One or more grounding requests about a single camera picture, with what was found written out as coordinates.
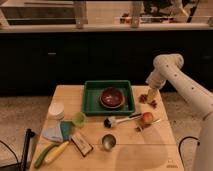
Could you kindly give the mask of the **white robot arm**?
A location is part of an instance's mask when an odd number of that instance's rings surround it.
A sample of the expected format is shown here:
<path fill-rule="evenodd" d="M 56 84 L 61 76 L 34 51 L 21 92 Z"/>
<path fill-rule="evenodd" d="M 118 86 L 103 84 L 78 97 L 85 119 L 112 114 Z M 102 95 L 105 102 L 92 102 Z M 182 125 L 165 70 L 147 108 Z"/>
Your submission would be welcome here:
<path fill-rule="evenodd" d="M 193 171 L 213 171 L 213 93 L 181 71 L 184 58 L 180 54 L 161 54 L 153 60 L 154 70 L 148 76 L 148 98 L 151 102 L 167 81 L 202 115 L 199 145 Z"/>

